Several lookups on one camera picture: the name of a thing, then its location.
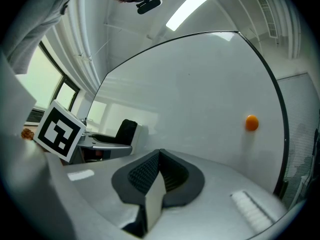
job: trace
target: window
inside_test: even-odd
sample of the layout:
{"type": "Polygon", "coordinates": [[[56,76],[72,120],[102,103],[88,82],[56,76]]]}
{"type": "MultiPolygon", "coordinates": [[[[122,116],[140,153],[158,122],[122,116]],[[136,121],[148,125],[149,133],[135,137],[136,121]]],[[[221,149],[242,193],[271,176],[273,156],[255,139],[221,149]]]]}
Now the window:
{"type": "Polygon", "coordinates": [[[39,123],[44,111],[57,100],[71,111],[80,89],[62,71],[42,42],[36,48],[27,74],[16,76],[20,83],[36,99],[27,122],[39,123]]]}

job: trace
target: ping pong ball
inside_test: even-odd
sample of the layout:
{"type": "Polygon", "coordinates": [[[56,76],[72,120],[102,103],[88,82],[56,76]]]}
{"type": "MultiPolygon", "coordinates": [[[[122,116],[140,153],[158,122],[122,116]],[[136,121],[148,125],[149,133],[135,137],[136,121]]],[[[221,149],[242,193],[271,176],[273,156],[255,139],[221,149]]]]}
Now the ping pong ball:
{"type": "Polygon", "coordinates": [[[245,128],[248,131],[255,131],[258,128],[258,126],[259,126],[259,120],[255,115],[251,114],[246,118],[245,128]]]}

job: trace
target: ceiling light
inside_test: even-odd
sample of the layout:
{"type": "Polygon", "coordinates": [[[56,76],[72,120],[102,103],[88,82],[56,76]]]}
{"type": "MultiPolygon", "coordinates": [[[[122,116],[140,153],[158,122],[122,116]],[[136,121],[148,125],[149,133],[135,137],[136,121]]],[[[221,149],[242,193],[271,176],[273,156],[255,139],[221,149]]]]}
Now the ceiling light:
{"type": "Polygon", "coordinates": [[[174,13],[166,26],[176,31],[176,29],[189,17],[200,5],[207,0],[186,0],[183,5],[174,13]]]}

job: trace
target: orange object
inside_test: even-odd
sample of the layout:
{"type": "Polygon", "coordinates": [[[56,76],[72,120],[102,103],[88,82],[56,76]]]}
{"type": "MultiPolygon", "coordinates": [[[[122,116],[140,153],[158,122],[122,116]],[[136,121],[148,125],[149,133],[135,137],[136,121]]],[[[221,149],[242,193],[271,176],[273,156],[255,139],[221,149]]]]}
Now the orange object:
{"type": "Polygon", "coordinates": [[[245,128],[248,131],[255,131],[258,128],[258,126],[259,126],[259,120],[255,115],[251,114],[246,118],[245,128]]]}
{"type": "Polygon", "coordinates": [[[24,128],[21,132],[21,137],[24,140],[32,141],[34,139],[35,133],[28,128],[24,128]]]}

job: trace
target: headset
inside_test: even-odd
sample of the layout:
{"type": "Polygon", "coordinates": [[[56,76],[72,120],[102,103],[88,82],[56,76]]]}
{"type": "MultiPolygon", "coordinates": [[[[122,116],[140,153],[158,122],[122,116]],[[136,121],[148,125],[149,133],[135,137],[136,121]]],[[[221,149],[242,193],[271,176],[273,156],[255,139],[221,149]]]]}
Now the headset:
{"type": "Polygon", "coordinates": [[[140,15],[145,14],[154,8],[157,8],[162,4],[162,0],[136,0],[134,2],[141,2],[136,5],[136,7],[138,7],[138,14],[140,15]]]}

